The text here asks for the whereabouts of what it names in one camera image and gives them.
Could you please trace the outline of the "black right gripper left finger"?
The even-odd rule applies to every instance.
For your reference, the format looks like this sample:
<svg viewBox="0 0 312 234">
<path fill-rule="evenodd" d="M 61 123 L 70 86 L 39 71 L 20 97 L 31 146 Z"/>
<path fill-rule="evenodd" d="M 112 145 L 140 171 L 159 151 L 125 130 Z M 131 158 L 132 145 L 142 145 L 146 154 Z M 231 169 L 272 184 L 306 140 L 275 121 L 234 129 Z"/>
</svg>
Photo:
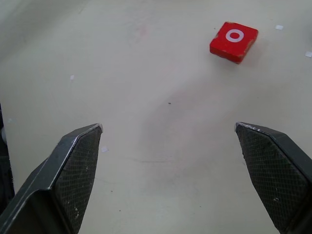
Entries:
<svg viewBox="0 0 312 234">
<path fill-rule="evenodd" d="M 0 215 L 0 234 L 78 234 L 98 162 L 100 123 L 64 135 Z"/>
</svg>

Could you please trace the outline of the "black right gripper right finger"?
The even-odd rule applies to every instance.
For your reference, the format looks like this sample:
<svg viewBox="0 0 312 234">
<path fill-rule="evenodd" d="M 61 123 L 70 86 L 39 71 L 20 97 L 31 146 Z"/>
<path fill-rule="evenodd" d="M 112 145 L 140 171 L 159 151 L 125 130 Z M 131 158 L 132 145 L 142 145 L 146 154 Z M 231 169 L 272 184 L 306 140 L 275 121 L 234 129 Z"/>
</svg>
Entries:
<svg viewBox="0 0 312 234">
<path fill-rule="evenodd" d="M 285 133 L 237 122 L 251 182 L 280 234 L 312 234 L 312 159 Z"/>
</svg>

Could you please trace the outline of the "red tile letter o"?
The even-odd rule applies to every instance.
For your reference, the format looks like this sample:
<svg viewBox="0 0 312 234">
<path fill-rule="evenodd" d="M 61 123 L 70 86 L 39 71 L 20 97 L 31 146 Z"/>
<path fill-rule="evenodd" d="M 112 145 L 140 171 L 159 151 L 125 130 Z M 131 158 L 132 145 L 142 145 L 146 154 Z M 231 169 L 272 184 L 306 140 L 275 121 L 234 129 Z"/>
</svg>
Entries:
<svg viewBox="0 0 312 234">
<path fill-rule="evenodd" d="M 255 43 L 258 33 L 257 29 L 227 21 L 210 42 L 210 52 L 240 64 Z"/>
</svg>

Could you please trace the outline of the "dark grey rounded object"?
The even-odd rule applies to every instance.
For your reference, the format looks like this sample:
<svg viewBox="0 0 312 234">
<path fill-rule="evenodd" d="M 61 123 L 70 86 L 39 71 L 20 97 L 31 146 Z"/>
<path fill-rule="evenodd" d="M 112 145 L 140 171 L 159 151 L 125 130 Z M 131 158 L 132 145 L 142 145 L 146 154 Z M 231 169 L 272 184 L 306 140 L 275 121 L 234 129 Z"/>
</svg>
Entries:
<svg viewBox="0 0 312 234">
<path fill-rule="evenodd" d="M 14 196 L 13 175 L 0 105 L 0 215 Z"/>
</svg>

